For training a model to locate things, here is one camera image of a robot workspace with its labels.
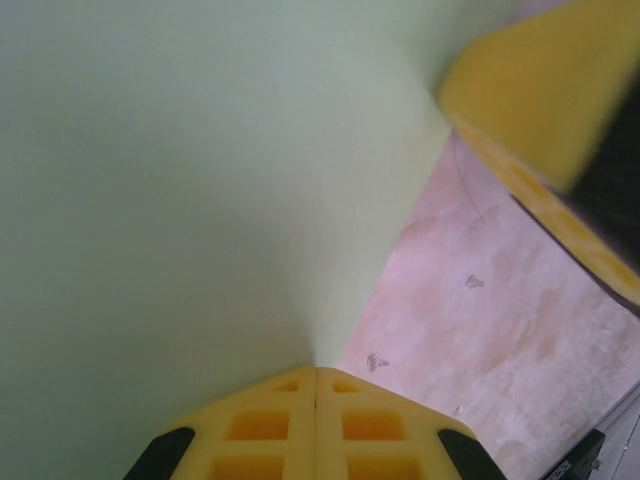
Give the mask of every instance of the yellow object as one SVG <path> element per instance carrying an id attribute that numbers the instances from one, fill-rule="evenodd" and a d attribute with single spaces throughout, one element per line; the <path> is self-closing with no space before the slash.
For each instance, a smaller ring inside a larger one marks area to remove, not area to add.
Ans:
<path id="1" fill-rule="evenodd" d="M 640 279 L 547 187 L 567 192 L 640 67 L 640 1 L 577 0 L 473 42 L 439 103 L 460 134 L 589 271 L 640 305 Z"/>
<path id="2" fill-rule="evenodd" d="M 196 435 L 171 480 L 312 479 L 315 393 L 301 367 L 177 420 Z"/>
<path id="3" fill-rule="evenodd" d="M 439 102 L 567 191 L 628 92 L 640 60 L 638 0 L 577 0 L 473 42 Z"/>
<path id="4" fill-rule="evenodd" d="M 473 438 L 460 422 L 333 368 L 318 369 L 316 398 L 315 478 L 461 478 L 437 435 Z"/>
<path id="5" fill-rule="evenodd" d="M 174 422 L 125 480 L 139 478 L 504 479 L 460 422 L 339 370 L 313 367 Z"/>

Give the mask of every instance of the wall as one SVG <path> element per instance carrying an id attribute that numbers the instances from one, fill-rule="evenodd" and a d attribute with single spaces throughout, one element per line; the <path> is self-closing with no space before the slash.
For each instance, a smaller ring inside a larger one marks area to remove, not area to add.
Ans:
<path id="1" fill-rule="evenodd" d="M 0 6 L 0 477 L 118 478 L 172 417 L 333 363 L 508 0 Z"/>

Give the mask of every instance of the yellow foam block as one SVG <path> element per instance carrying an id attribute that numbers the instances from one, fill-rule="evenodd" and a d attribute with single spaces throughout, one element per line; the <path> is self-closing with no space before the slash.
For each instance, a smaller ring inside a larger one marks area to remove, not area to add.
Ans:
<path id="1" fill-rule="evenodd" d="M 439 103 L 562 192 L 580 177 L 640 66 L 640 1 L 577 0 L 473 42 Z"/>
<path id="2" fill-rule="evenodd" d="M 332 368 L 318 369 L 316 397 L 316 479 L 460 479 L 438 439 L 474 438 L 460 422 Z"/>
<path id="3" fill-rule="evenodd" d="M 171 480 L 310 480 L 316 369 L 301 367 L 174 422 L 195 437 Z"/>
<path id="4" fill-rule="evenodd" d="M 177 420 L 125 480 L 140 478 L 505 480 L 460 422 L 339 370 L 313 367 Z"/>

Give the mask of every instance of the pink floor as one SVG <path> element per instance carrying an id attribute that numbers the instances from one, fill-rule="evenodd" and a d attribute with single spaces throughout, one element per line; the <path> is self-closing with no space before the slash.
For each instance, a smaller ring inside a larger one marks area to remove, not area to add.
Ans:
<path id="1" fill-rule="evenodd" d="M 457 417 L 534 480 L 640 379 L 640 323 L 453 134 L 339 367 Z"/>

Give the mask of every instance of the black strip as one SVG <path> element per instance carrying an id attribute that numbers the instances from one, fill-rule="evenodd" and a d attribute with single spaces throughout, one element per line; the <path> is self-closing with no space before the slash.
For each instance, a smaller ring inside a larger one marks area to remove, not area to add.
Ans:
<path id="1" fill-rule="evenodd" d="M 562 248 L 562 250 L 564 250 L 564 252 L 569 255 L 574 262 L 576 262 L 581 268 L 582 270 L 585 271 L 585 273 L 587 273 L 587 275 L 589 275 L 594 282 L 596 282 L 596 284 L 602 289 L 604 290 L 604 292 L 609 295 L 613 300 L 615 300 L 620 306 L 626 308 L 627 310 L 629 310 L 631 313 L 633 313 L 636 317 L 638 317 L 640 319 L 640 305 L 633 303 L 631 300 L 629 300 L 626 297 L 623 297 L 622 295 L 620 295 L 618 292 L 616 292 L 613 288 L 611 288 L 608 284 L 606 284 L 604 282 L 604 280 L 602 280 L 600 277 L 598 277 L 595 273 L 593 273 L 591 270 L 589 270 L 585 265 L 583 265 L 574 255 L 573 253 L 571 253 L 570 250 L 567 249 L 567 247 L 564 246 L 564 244 L 558 240 L 549 230 L 547 230 L 547 228 L 540 223 L 540 221 L 535 217 L 535 215 L 533 213 L 531 213 L 529 210 L 527 210 L 527 207 L 525 207 L 522 202 L 520 202 L 520 200 L 518 200 L 516 197 L 514 197 L 513 195 L 511 196 L 511 198 L 513 198 L 515 200 L 515 202 L 520 205 L 520 207 L 522 208 L 522 210 L 525 211 L 525 213 L 527 215 L 529 215 L 529 217 L 531 217 L 531 219 L 536 222 L 538 224 L 538 226 L 544 230 L 546 232 L 547 235 L 549 235 L 557 244 L 560 248 Z"/>
<path id="2" fill-rule="evenodd" d="M 558 195 L 640 273 L 640 71 L 578 183 Z"/>
<path id="3" fill-rule="evenodd" d="M 540 480 L 588 480 L 605 438 L 599 430 L 591 430 Z"/>
<path id="4" fill-rule="evenodd" d="M 449 429 L 438 437 L 462 480 L 507 480 L 477 440 Z"/>
<path id="5" fill-rule="evenodd" d="M 181 427 L 154 438 L 124 480 L 169 480 L 195 435 Z"/>

